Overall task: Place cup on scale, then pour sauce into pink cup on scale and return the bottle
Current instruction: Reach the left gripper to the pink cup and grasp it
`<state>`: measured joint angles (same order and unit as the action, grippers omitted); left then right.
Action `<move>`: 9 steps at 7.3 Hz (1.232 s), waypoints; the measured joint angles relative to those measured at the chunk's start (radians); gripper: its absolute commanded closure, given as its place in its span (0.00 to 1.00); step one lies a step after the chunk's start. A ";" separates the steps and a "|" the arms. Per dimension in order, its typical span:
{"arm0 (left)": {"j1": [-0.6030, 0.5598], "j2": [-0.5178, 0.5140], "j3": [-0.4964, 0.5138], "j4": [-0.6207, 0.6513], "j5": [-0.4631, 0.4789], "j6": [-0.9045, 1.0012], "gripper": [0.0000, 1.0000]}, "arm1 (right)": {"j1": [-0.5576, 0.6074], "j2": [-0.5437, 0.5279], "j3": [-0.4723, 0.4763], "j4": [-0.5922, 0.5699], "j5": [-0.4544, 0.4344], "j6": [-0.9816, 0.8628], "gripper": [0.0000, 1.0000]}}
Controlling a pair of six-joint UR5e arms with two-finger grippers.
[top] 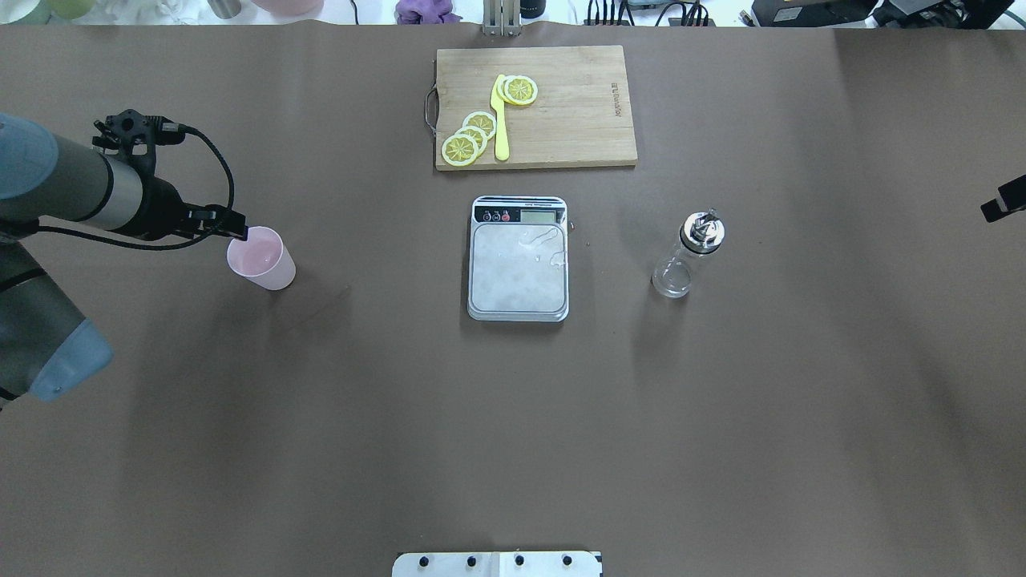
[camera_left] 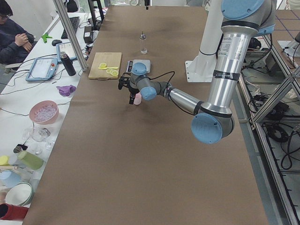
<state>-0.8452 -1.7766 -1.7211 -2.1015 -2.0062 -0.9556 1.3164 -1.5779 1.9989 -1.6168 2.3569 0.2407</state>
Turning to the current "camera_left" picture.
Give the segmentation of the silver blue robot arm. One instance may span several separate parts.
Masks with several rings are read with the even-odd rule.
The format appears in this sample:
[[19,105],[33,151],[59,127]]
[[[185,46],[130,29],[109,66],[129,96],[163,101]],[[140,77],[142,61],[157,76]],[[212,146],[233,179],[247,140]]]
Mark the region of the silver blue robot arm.
[[223,39],[212,74],[210,93],[203,102],[169,82],[155,82],[143,63],[133,65],[129,77],[121,76],[118,88],[128,88],[130,104],[140,93],[144,100],[161,95],[184,112],[194,115],[191,130],[195,138],[206,144],[219,142],[234,129],[230,104],[239,80],[250,39],[271,34],[275,26],[274,0],[224,0],[221,12]]

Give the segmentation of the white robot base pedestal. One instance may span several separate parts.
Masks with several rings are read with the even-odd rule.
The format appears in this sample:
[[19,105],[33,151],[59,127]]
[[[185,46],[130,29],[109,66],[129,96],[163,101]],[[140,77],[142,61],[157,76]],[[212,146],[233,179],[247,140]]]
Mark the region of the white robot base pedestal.
[[217,50],[222,37],[221,0],[210,4],[198,55],[186,61],[186,76],[189,83],[210,83],[217,62]]

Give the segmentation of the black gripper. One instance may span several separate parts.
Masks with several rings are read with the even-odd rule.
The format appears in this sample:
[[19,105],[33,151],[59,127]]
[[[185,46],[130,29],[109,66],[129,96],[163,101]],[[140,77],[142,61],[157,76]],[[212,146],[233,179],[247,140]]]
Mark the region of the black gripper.
[[125,75],[130,75],[128,73],[123,73],[121,77],[119,78],[119,83],[118,83],[118,89],[121,90],[123,87],[128,88],[130,92],[129,96],[129,104],[133,105],[135,96],[137,93],[139,93],[139,90],[137,88],[133,88],[130,84],[130,77],[127,77]]

